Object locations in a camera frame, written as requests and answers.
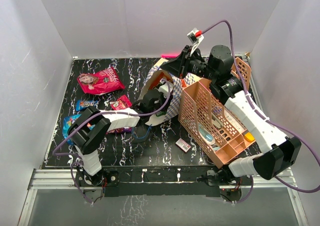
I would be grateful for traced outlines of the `red snack packet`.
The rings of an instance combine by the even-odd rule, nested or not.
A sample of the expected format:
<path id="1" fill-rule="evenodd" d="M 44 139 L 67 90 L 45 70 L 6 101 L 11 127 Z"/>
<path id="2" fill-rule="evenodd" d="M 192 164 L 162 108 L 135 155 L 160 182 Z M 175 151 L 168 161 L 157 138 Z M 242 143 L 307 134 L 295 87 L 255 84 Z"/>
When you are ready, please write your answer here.
<path id="1" fill-rule="evenodd" d="M 123 110 L 132 106 L 132 103 L 126 95 L 122 95 L 116 101 L 110 102 L 109 104 L 113 110 Z"/>

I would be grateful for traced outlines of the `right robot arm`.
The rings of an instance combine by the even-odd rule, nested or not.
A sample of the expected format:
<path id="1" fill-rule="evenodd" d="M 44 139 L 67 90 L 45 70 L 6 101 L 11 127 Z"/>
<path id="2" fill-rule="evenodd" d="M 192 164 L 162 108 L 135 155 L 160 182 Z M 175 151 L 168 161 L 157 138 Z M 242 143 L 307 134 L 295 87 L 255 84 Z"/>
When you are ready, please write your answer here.
<path id="1" fill-rule="evenodd" d="M 244 175 L 259 175 L 270 180 L 292 166 L 301 148 L 297 137 L 289 137 L 271 125 L 263 112 L 253 103 L 245 78 L 241 75 L 235 57 L 224 45 L 214 46 L 204 61 L 200 50 L 186 45 L 179 56 L 161 66 L 175 77 L 188 73 L 210 80 L 213 96 L 233 113 L 255 138 L 261 154 L 255 158 L 234 160 L 223 171 L 223 180 L 233 185 Z"/>

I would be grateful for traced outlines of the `checkered paper bag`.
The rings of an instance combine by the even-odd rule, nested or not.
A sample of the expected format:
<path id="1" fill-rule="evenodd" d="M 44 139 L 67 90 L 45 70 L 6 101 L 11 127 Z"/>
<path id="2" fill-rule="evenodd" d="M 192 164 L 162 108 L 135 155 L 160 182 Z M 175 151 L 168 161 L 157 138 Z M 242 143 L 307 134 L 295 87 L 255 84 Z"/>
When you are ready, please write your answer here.
<path id="1" fill-rule="evenodd" d="M 160 125 L 163 122 L 168 121 L 171 118 L 177 116 L 179 114 L 179 110 L 180 110 L 180 104 L 181 104 L 180 101 L 181 101 L 183 89 L 200 80 L 200 77 L 198 77 L 194 74 L 191 74 L 191 73 L 188 73 L 185 76 L 185 78 L 180 79 L 180 78 L 175 77 L 172 74 L 162 70 L 161 65 L 167 61 L 168 61 L 167 59 L 161 58 L 151 67 L 151 69 L 149 70 L 149 72 L 147 74 L 144 86 L 142 87 L 140 96 L 138 98 L 138 100 L 141 100 L 143 98 L 143 96 L 149 90 L 149 86 L 151 85 L 152 81 L 158 76 L 159 73 L 163 72 L 165 75 L 167 75 L 169 78 L 171 78 L 171 81 L 162 79 L 160 81 L 160 83 L 157 85 L 157 87 L 154 88 L 154 89 L 158 90 L 159 87 L 165 83 L 170 82 L 171 84 L 173 84 L 173 90 L 170 94 L 170 100 L 166 104 L 166 106 L 162 109 L 162 110 L 167 111 L 166 115 L 157 117 L 156 113 L 155 113 L 151 116 L 148 116 L 147 121 L 145 122 L 145 125 L 147 125 L 147 126 L 154 127 L 154 126 Z"/>

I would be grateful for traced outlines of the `blue candy bar wrapper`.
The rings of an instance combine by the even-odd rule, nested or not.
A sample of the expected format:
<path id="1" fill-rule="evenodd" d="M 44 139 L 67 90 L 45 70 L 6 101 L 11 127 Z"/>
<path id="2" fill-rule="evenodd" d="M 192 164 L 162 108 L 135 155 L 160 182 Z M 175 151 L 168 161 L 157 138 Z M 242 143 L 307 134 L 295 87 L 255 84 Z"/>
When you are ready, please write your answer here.
<path id="1" fill-rule="evenodd" d="M 78 100 L 76 103 L 75 110 L 82 111 L 90 106 L 97 107 L 98 104 L 99 104 L 99 102 L 95 101 L 95 100 Z"/>

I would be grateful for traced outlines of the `orange snack packet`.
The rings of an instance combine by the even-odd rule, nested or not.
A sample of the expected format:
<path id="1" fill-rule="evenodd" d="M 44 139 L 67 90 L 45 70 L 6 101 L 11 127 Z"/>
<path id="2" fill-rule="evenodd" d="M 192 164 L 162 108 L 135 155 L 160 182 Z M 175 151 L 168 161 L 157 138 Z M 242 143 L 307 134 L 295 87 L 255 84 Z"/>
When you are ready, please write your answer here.
<path id="1" fill-rule="evenodd" d="M 162 79 L 172 81 L 171 78 L 169 78 L 167 75 L 165 75 L 163 72 L 159 73 L 158 76 L 151 82 L 151 85 L 149 86 L 149 89 L 154 89 L 157 87 L 157 85 L 160 83 Z"/>

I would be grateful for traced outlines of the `blue chips bag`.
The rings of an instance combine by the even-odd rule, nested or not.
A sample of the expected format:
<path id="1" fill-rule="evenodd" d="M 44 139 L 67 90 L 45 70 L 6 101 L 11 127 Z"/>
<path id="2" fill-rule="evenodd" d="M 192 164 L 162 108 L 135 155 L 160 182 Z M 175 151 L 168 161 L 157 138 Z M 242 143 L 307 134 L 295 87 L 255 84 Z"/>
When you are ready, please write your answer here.
<path id="1" fill-rule="evenodd" d="M 80 117 L 80 114 L 67 116 L 63 120 L 63 128 L 62 128 L 62 135 L 64 138 L 68 137 L 68 130 L 71 125 Z"/>

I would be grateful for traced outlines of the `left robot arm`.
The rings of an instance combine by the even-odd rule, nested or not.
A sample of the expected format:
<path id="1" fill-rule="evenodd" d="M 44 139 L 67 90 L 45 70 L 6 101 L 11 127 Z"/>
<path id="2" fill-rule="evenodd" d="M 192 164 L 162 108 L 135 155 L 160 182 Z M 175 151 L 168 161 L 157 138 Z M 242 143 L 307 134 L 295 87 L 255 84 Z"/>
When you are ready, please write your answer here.
<path id="1" fill-rule="evenodd" d="M 106 132 L 119 128 L 134 128 L 146 124 L 152 115 L 168 107 L 171 94 L 148 90 L 141 100 L 123 110 L 100 111 L 88 107 L 68 129 L 68 139 L 73 141 L 86 172 L 86 180 L 93 186 L 103 181 L 98 147 Z"/>

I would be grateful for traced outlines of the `pink snack bag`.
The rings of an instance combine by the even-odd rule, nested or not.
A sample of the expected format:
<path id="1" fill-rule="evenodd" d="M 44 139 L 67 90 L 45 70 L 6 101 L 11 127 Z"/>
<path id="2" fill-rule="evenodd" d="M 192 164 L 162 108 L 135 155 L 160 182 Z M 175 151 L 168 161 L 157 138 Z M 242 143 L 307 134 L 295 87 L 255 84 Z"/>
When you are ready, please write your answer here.
<path id="1" fill-rule="evenodd" d="M 125 89 L 124 84 L 113 67 L 108 67 L 94 74 L 80 74 L 77 77 L 77 81 L 83 92 L 91 95 L 104 95 Z"/>

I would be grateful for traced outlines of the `purple snack packet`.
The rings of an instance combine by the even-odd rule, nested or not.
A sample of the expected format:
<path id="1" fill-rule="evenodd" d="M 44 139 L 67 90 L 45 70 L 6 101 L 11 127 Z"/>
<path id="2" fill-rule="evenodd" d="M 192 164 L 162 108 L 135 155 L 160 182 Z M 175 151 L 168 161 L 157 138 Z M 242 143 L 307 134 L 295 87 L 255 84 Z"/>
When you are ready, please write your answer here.
<path id="1" fill-rule="evenodd" d="M 107 131 L 107 134 L 122 134 L 122 133 L 130 133 L 131 131 L 132 131 L 132 127 L 123 127 L 123 128 L 109 130 Z"/>

